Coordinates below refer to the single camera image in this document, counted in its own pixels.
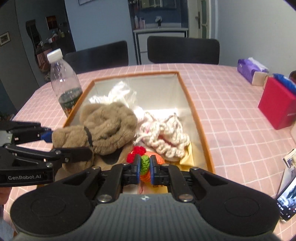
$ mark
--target white cabinet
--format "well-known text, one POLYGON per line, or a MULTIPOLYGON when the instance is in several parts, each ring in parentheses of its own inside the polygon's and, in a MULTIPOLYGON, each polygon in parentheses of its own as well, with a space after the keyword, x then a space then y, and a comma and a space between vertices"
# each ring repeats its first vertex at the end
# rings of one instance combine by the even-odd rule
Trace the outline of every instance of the white cabinet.
POLYGON ((149 36, 164 36, 164 37, 188 37, 188 29, 187 28, 179 28, 176 31, 161 31, 157 29, 157 31, 153 32, 153 30, 148 30, 146 32, 134 32, 135 44, 136 44, 136 55, 138 58, 138 64, 152 64, 148 59, 147 54, 147 39, 149 36))
POLYGON ((153 64, 149 59, 148 59, 148 53, 144 52, 144 53, 140 53, 141 56, 141 62, 142 64, 153 64))

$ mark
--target white wall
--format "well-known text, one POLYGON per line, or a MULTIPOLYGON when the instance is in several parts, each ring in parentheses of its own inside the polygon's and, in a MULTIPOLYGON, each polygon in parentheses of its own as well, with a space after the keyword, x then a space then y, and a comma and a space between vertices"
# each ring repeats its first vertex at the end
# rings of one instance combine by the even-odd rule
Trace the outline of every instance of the white wall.
POLYGON ((45 41, 49 37, 46 17, 55 15, 57 23, 65 22, 64 4, 62 0, 15 0, 17 11, 17 21, 19 24, 20 34, 24 49, 26 51, 29 63, 31 65, 34 76, 39 84, 45 84, 43 74, 41 73, 35 61, 35 51, 32 41, 26 30, 26 22, 30 20, 36 21, 36 28, 40 37, 45 41))
POLYGON ((96 0, 83 5, 65 0, 76 51, 125 40, 129 65, 136 64, 127 0, 96 0))
POLYGON ((296 11, 284 0, 218 0, 220 64, 254 57, 272 73, 296 70, 296 11))
POLYGON ((11 41, 0 46, 0 79, 13 105, 20 110, 39 86, 22 45, 15 0, 0 8, 0 35, 6 32, 11 41))

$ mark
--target smartphone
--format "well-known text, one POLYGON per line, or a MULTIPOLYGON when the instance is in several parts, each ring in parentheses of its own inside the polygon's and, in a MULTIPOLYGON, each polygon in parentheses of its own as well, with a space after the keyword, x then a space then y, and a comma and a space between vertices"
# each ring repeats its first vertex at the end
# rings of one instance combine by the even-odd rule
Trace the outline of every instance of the smartphone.
POLYGON ((280 216, 288 221, 296 214, 296 177, 285 186, 277 195, 277 204, 280 209, 280 216))

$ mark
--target red box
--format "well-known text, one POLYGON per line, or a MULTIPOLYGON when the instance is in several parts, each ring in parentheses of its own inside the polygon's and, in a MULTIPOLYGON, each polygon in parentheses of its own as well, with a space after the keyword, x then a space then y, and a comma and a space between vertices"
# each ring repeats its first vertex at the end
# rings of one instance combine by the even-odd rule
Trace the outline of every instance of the red box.
POLYGON ((276 79, 269 77, 258 108, 276 129, 293 124, 296 118, 296 96, 276 79))

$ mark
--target blue wall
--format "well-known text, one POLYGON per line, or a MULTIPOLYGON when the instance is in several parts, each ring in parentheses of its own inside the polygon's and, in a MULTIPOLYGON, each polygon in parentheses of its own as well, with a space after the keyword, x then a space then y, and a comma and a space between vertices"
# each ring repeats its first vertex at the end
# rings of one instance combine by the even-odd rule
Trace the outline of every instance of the blue wall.
POLYGON ((155 23, 156 16, 162 17, 163 23, 180 23, 181 22, 181 4, 180 0, 176 0, 176 9, 142 9, 135 11, 138 18, 142 17, 146 23, 155 23))
POLYGON ((95 0, 83 5, 65 0, 65 5, 77 51, 125 40, 129 65, 136 64, 127 0, 95 0))
POLYGON ((187 0, 180 0, 181 4, 181 24, 183 28, 188 28, 188 3, 187 0))
POLYGON ((6 93, 6 90, 0 80, 0 112, 6 113, 6 114, 16 114, 17 110, 15 109, 15 106, 11 102, 8 94, 6 93))

